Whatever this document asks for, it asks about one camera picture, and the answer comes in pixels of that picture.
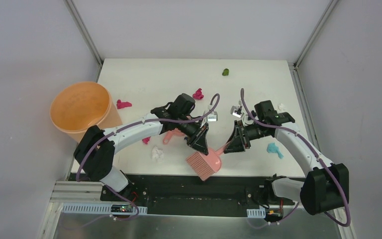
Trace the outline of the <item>pink hand brush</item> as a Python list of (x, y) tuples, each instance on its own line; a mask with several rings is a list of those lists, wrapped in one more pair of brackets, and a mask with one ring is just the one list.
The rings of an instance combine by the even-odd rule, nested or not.
[(201, 179), (201, 181), (206, 181), (209, 177), (220, 170), (222, 166), (220, 157), (224, 153), (224, 149), (227, 146), (228, 144), (225, 144), (217, 150), (209, 147), (208, 155), (195, 152), (186, 159), (186, 162)]

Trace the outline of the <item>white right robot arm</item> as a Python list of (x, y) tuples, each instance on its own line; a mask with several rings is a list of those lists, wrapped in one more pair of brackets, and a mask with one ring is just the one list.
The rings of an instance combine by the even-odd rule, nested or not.
[(271, 136), (288, 150), (305, 175), (304, 181), (278, 175), (268, 178), (262, 190), (261, 204), (275, 204), (286, 198), (302, 203), (311, 215), (347, 207), (348, 168), (322, 155), (302, 136), (294, 118), (287, 112), (277, 112), (271, 101), (260, 102), (254, 108), (255, 113), (250, 114), (255, 119), (254, 123), (246, 125), (235, 121), (224, 153), (244, 152), (251, 147), (251, 141)]

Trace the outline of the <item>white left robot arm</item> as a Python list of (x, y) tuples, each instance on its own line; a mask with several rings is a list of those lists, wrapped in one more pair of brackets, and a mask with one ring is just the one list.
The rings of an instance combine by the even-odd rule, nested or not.
[(79, 164), (76, 181), (86, 178), (92, 182), (101, 182), (113, 191), (119, 201), (127, 201), (132, 194), (130, 180), (113, 165), (114, 156), (122, 149), (147, 137), (154, 137), (178, 129), (187, 137), (187, 146), (196, 152), (208, 155), (206, 134), (207, 118), (214, 113), (220, 100), (215, 94), (209, 110), (199, 117), (192, 117), (195, 107), (193, 97), (182, 93), (173, 102), (153, 108), (148, 114), (129, 124), (101, 129), (97, 125), (89, 127), (74, 151)]

